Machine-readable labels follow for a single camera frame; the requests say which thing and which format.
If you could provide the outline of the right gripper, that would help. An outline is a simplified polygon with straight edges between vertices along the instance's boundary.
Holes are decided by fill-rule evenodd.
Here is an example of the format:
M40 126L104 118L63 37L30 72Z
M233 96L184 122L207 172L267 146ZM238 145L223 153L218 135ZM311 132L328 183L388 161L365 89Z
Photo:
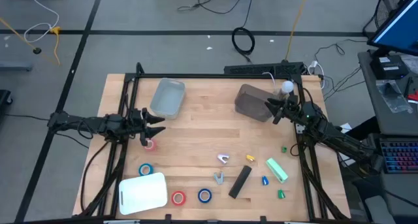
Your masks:
M269 110L273 116L281 116L290 120L294 120L298 116L299 106L297 95L290 95L285 100L284 105L283 101L273 98L268 98L265 104L269 106Z

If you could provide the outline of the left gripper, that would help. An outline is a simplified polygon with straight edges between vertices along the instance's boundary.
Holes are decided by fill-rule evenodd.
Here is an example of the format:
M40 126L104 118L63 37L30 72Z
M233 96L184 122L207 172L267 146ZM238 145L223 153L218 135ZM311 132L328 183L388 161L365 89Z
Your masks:
M147 123L155 124L162 121L165 121L165 118L151 115L147 108L141 110L137 108L129 109L126 115L128 138L135 139L136 134L140 135L140 139L153 138L164 131L166 127L148 127Z

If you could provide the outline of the mint green stapler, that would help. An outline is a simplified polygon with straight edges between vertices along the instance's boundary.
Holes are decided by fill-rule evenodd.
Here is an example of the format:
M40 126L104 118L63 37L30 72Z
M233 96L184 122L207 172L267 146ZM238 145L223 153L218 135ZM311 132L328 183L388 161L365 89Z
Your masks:
M287 173L273 158L267 159L266 165L272 171L273 175L275 175L275 177L278 179L280 183L284 183L287 181Z

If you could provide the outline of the black stapler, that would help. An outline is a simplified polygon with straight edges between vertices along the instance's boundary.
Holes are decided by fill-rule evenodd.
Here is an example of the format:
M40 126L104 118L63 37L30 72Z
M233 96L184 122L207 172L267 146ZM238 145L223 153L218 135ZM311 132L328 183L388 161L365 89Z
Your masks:
M245 184L246 180L248 179L249 174L251 173L252 168L245 165L243 166L240 174L238 175L236 181L234 182L233 186L229 191L229 196L232 198L237 198L240 190L242 189L243 185Z

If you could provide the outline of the teal tape roll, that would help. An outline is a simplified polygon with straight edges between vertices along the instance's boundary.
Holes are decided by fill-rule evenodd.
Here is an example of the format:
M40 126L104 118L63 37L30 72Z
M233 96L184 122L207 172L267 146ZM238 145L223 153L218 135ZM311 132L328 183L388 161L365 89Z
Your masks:
M149 163L143 163L140 165L138 169L138 173L140 174L140 176L153 174L153 167Z

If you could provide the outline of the dark blue tape roll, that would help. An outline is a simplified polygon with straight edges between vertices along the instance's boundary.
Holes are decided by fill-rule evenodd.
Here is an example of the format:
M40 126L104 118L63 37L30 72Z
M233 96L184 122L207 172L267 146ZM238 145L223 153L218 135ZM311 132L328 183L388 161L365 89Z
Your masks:
M197 197L201 203L208 203L212 199L212 192L207 188L203 188L198 192Z

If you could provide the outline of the smoky grey storage bin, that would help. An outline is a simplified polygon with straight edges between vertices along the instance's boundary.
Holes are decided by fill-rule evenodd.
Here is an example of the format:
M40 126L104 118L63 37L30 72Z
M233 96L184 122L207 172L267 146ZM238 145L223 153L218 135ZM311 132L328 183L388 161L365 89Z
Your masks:
M272 117L272 113L265 102L273 97L270 92L243 84L234 100L235 111L257 121L266 122Z

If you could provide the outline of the pale translucent storage bin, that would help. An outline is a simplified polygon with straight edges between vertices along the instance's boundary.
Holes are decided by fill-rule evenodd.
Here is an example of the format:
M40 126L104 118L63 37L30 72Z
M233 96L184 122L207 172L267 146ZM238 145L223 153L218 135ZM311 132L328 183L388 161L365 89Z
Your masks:
M173 120L179 114L184 97L183 82L162 78L153 95L150 108L156 116Z

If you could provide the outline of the white power adapter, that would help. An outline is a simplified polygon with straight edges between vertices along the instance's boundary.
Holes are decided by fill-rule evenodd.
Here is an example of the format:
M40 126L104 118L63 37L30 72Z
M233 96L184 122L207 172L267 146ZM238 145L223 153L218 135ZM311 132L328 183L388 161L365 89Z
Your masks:
M325 87L325 81L323 80L325 75L324 75L324 70L323 70L322 66L319 64L319 62L318 61L312 61L311 64L307 67L307 71L308 71L309 75L315 75L316 68L319 68L319 70L320 70L320 73L317 74L317 75L321 79L321 89L323 89Z

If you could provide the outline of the white storage bin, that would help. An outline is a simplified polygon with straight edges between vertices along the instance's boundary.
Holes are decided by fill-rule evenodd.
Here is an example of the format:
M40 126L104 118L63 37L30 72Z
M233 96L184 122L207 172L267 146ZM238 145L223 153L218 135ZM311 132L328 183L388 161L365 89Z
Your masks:
M129 215L167 204L167 183L163 173L122 180L119 184L119 211Z

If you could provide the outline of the black mini computer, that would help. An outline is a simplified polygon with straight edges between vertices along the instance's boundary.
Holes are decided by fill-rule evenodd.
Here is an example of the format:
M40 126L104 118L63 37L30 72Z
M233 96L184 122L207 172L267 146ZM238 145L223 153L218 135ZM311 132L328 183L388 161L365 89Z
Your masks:
M370 66L378 80L398 80L410 72L400 56L375 57Z

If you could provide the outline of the backlit keyboard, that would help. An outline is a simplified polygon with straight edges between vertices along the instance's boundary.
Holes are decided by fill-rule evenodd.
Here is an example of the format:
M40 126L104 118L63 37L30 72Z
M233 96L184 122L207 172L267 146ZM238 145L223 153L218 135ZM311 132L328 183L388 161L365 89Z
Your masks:
M418 139L379 139L387 174L418 173Z

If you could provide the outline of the black floor fan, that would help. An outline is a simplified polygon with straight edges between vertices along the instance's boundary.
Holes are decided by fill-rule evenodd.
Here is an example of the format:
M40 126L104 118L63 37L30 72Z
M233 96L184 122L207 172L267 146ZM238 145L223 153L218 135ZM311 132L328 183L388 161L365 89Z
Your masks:
M372 17L367 21L367 23L362 28L362 34L366 38L372 36L371 32L367 32L366 28L374 22L376 29L379 29L386 19L393 15L394 12L401 6L405 0L378 0L378 3L375 7Z

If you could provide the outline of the grey cart base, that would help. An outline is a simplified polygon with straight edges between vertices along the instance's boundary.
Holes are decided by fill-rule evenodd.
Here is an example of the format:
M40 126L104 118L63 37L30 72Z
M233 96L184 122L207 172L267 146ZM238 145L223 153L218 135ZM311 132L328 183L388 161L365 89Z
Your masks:
M33 65L25 62L0 61L0 71L32 71Z

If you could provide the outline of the black aluminium table frame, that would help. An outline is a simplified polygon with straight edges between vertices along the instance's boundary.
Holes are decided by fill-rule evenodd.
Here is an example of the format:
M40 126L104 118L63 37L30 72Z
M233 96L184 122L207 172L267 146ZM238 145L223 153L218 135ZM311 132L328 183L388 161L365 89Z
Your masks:
M139 139L128 142L122 178L138 176L143 163L164 174L169 193L183 191L186 202L135 214L139 220L163 219L173 221L308 221L313 217L330 217L314 188L302 175L295 146L298 136L295 126L287 119L274 125L260 122L237 113L235 97L243 84L272 91L274 83L267 76L227 76L223 74L178 74L185 84L185 99L174 120L161 123L164 131L154 137L157 147L146 151ZM227 164L217 155L229 155ZM246 155L255 161L250 162ZM280 183L267 167L273 158L288 175ZM229 191L243 166L252 168L237 198ZM215 172L224 173L222 185L214 179ZM262 176L269 184L262 184ZM198 200L198 192L212 192L208 203ZM285 193L278 198L278 190Z

